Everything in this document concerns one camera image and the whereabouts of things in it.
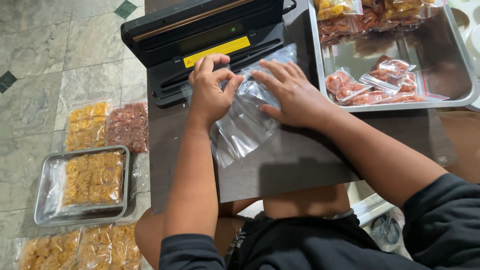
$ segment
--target stainless steel tray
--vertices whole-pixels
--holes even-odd
[[[68,214],[56,216],[46,219],[44,210],[48,191],[50,189],[50,163],[56,160],[71,160],[84,154],[96,154],[100,152],[116,152],[125,153],[124,177],[123,177],[123,203],[108,206],[89,206],[77,207]],[[113,222],[121,218],[128,206],[129,195],[131,190],[130,174],[132,168],[132,159],[128,148],[123,145],[99,147],[92,149],[77,150],[71,152],[54,153],[48,155],[42,164],[42,173],[38,180],[38,191],[34,206],[34,222],[38,227],[53,227],[62,225],[74,225],[83,223],[103,223]]]
[[[443,7],[438,15],[429,18],[415,31],[370,32],[340,44],[320,45],[313,0],[308,0],[308,5],[318,81],[324,96],[328,97],[325,78],[338,68],[349,69],[358,80],[381,55],[386,54],[416,65],[415,71],[424,71],[430,92],[450,98],[441,102],[342,106],[346,111],[463,107],[479,97],[479,81],[450,7]]]

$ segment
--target person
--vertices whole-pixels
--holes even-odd
[[[155,269],[480,269],[480,186],[470,184],[331,103],[293,63],[260,61],[253,72],[281,109],[282,124],[330,138],[377,194],[402,209],[412,260],[386,253],[359,227],[344,185],[263,197],[265,217],[234,215],[257,199],[218,204],[209,130],[243,78],[213,71],[229,57],[200,59],[190,75],[191,108],[164,214],[149,209],[135,240]],[[220,81],[229,80],[224,91]]]

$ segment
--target table surface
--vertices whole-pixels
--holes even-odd
[[[196,0],[145,0],[145,12],[152,13],[187,1]],[[297,43],[299,66],[309,76],[316,74],[312,34],[305,31],[309,24],[306,1],[298,2],[299,6],[284,16],[284,22]],[[154,213],[161,213],[176,167],[189,105],[184,103],[161,110],[149,95],[148,107],[152,209]],[[435,110],[357,116],[427,157],[447,163],[456,161]],[[282,126],[244,159],[224,169],[215,167],[215,170],[220,202],[359,180],[354,168],[330,140],[313,131],[287,126]]]

